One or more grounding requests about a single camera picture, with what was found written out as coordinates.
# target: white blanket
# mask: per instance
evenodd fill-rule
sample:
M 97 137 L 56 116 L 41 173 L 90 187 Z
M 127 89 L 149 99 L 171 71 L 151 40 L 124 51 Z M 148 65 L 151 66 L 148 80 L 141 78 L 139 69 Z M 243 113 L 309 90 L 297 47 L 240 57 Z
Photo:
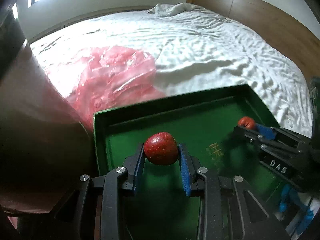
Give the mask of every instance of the white blanket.
M 248 83 L 281 126 L 311 137 L 310 96 L 300 69 L 247 26 L 199 6 L 158 4 L 86 20 L 31 47 L 46 69 L 82 48 L 112 45 L 153 55 L 154 85 L 168 96 Z

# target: blue gripper pad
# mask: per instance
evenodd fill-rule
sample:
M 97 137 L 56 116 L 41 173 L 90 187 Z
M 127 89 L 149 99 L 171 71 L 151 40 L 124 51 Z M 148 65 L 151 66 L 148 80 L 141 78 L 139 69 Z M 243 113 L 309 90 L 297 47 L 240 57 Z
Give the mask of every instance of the blue gripper pad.
M 272 129 L 269 127 L 266 127 L 262 124 L 256 124 L 256 128 L 258 133 L 263 135 L 268 140 L 274 140 L 276 138 L 276 135 L 273 133 Z
M 140 181 L 141 181 L 141 176 L 142 176 L 145 160 L 146 160 L 146 158 L 145 158 L 145 156 L 143 154 L 143 147 L 142 147 L 142 151 L 140 152 L 139 159 L 138 159 L 138 162 L 137 162 L 137 166 L 136 166 L 136 169 L 134 171 L 134 186 L 133 186 L 134 195 L 137 194 L 137 191 L 138 191 L 138 189 L 140 187 Z
M 180 157 L 180 171 L 181 171 L 181 179 L 182 179 L 182 187 L 186 192 L 187 196 L 191 195 L 191 185 L 190 185 L 190 172 L 187 166 L 186 158 L 181 151 L 181 147 L 179 145 L 179 157 Z

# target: plastic bag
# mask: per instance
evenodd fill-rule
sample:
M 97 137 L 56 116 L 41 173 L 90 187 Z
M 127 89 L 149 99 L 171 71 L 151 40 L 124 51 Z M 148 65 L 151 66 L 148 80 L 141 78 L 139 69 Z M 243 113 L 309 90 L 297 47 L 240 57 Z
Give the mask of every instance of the plastic bag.
M 154 58 L 142 50 L 125 47 L 90 48 L 79 52 L 74 64 L 85 64 L 78 86 L 67 97 L 92 127 L 93 113 L 164 97 L 153 87 Z

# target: white bed sheet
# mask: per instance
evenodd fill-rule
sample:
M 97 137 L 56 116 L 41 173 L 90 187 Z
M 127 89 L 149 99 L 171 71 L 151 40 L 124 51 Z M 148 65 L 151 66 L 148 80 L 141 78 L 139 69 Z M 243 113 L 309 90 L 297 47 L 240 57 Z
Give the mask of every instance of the white bed sheet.
M 196 5 L 157 5 L 86 20 L 31 47 L 48 69 L 83 48 L 113 45 L 149 52 L 156 59 L 154 86 L 168 96 L 247 83 L 282 127 L 311 137 L 310 96 L 300 69 L 247 26 Z M 76 82 L 79 74 L 61 78 Z M 61 80 L 51 81 L 67 96 L 59 90 Z

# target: green tray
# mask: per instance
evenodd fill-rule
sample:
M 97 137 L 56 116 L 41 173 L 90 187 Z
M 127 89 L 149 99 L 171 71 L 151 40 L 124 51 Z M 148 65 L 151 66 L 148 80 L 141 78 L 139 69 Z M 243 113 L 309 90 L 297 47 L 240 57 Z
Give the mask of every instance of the green tray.
M 121 166 L 139 142 L 166 131 L 186 143 L 190 155 L 222 176 L 242 175 L 274 210 L 283 182 L 259 164 L 251 146 L 236 144 L 230 133 L 250 116 L 279 127 L 271 112 L 248 86 L 239 85 L 162 98 L 108 109 L 94 115 L 96 157 L 100 175 Z M 138 195 L 124 201 L 127 226 L 134 240 L 195 239 L 199 198 L 182 189 L 179 163 L 145 163 Z

